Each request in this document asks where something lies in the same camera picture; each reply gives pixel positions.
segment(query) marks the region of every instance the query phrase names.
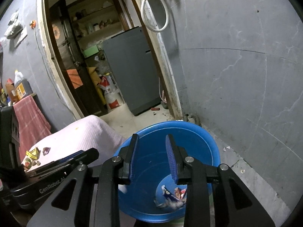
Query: white hose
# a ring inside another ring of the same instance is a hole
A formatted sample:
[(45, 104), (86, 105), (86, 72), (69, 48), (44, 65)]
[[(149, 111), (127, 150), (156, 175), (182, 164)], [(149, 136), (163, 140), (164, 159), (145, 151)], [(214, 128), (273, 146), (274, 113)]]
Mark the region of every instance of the white hose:
[(155, 29), (155, 28), (152, 28), (152, 27), (148, 24), (148, 22), (146, 21), (146, 19), (145, 19), (145, 16), (144, 16), (145, 1), (146, 1), (146, 0), (142, 0), (142, 4), (141, 4), (141, 17), (142, 17), (143, 23), (145, 24), (145, 26), (146, 26), (149, 30), (151, 30), (151, 31), (153, 31), (153, 32), (157, 32), (157, 33), (158, 33), (158, 32), (163, 31), (163, 30), (167, 27), (167, 25), (169, 24), (169, 10), (168, 10), (168, 7), (167, 7), (165, 1), (164, 1), (164, 0), (160, 0), (160, 1), (162, 2), (162, 5), (163, 5), (163, 7), (164, 7), (164, 10), (165, 10), (166, 22), (165, 22), (165, 25), (164, 25), (161, 29), (159, 29), (159, 30), (157, 30), (157, 29)]

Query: green box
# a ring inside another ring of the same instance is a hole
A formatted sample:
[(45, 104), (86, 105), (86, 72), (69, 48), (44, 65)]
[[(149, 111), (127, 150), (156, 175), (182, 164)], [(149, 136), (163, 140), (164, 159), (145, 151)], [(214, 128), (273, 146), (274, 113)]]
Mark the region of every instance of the green box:
[(88, 48), (87, 50), (84, 50), (83, 55), (84, 55), (84, 58), (87, 58), (98, 52), (99, 52), (99, 50), (98, 50), (97, 45), (94, 45), (94, 46)]

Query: triangular cutout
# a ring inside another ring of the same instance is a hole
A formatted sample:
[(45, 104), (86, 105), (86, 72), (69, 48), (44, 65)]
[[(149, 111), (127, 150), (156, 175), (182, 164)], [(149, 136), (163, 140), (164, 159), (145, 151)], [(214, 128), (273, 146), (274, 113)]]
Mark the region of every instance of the triangular cutout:
[(237, 210), (249, 207), (252, 205), (252, 202), (250, 199), (247, 197), (247, 195), (242, 191), (240, 186), (233, 180), (230, 179), (228, 180), (232, 196), (234, 198), (234, 205)]
[(76, 180), (72, 179), (64, 189), (57, 195), (57, 197), (53, 200), (52, 206), (55, 208), (62, 209), (67, 211), (69, 209), (69, 204), (72, 200), (72, 195), (76, 186)]

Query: metal screw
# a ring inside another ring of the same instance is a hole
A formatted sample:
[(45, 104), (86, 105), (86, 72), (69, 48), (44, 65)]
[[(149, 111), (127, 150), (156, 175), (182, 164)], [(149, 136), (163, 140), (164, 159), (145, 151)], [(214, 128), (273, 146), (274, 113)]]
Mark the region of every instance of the metal screw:
[(194, 161), (194, 159), (193, 159), (193, 157), (191, 157), (191, 156), (187, 156), (187, 157), (185, 158), (185, 161), (188, 162), (188, 163), (191, 163), (191, 162)]
[(79, 162), (79, 165), (77, 166), (77, 170), (78, 171), (83, 171), (83, 170), (85, 170), (87, 168), (87, 165), (84, 165), (83, 163), (82, 163), (82, 161), (80, 161)]
[(113, 162), (119, 162), (120, 160), (121, 160), (120, 156), (114, 156), (114, 157), (112, 157), (112, 161)]
[(221, 164), (221, 165), (220, 165), (220, 169), (221, 169), (222, 171), (227, 171), (227, 170), (228, 170), (228, 165), (226, 165), (226, 164)]

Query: pink cloth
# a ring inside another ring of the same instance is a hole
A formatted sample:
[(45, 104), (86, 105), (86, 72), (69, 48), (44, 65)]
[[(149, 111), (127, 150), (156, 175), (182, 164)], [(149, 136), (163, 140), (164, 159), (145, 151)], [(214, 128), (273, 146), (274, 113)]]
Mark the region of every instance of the pink cloth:
[(51, 135), (51, 125), (47, 122), (32, 96), (27, 96), (14, 105), (19, 123), (19, 155), (23, 160), (26, 150)]

